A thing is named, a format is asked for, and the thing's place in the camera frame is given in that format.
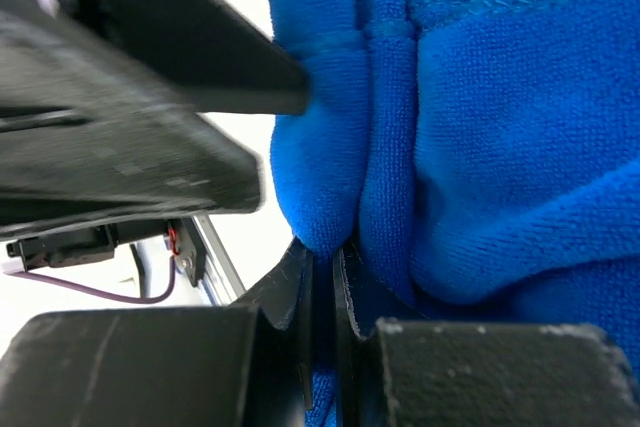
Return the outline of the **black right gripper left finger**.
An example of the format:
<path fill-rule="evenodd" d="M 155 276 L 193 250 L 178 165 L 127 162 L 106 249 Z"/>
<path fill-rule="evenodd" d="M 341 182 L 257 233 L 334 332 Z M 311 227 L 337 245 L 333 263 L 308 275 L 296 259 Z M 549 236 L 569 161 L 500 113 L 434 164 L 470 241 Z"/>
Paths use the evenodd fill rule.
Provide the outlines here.
<path fill-rule="evenodd" d="M 300 426 L 312 254 L 293 242 L 226 307 L 52 312 L 1 360 L 5 426 Z"/>

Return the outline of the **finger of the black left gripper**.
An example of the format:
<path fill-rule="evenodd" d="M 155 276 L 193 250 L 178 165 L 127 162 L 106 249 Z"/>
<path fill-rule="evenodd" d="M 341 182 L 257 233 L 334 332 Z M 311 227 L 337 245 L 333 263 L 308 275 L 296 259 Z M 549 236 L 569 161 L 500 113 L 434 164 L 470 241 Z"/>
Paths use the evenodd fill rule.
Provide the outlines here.
<path fill-rule="evenodd" d="M 200 112 L 299 115 L 304 69 L 225 0 L 62 0 L 94 35 L 143 63 Z"/>
<path fill-rule="evenodd" d="M 254 155 L 155 74 L 34 0 L 1 0 L 1 236 L 245 213 Z"/>

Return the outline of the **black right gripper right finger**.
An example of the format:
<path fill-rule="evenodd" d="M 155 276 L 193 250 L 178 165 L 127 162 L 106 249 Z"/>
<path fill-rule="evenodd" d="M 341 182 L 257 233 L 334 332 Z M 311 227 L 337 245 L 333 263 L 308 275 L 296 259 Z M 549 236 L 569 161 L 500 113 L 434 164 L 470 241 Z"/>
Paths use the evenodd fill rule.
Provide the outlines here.
<path fill-rule="evenodd" d="M 635 426 L 623 352 L 572 324 L 430 320 L 350 246 L 333 261 L 341 426 Z"/>

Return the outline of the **blue towel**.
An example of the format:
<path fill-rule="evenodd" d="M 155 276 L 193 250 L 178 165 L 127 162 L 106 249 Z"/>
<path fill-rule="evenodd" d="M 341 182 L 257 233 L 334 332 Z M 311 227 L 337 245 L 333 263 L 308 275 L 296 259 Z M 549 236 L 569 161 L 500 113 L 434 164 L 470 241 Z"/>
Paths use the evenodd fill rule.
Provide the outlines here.
<path fill-rule="evenodd" d="M 639 0 L 269 0 L 312 101 L 270 162 L 316 256 L 314 402 L 336 422 L 331 260 L 444 319 L 591 323 L 639 363 Z"/>

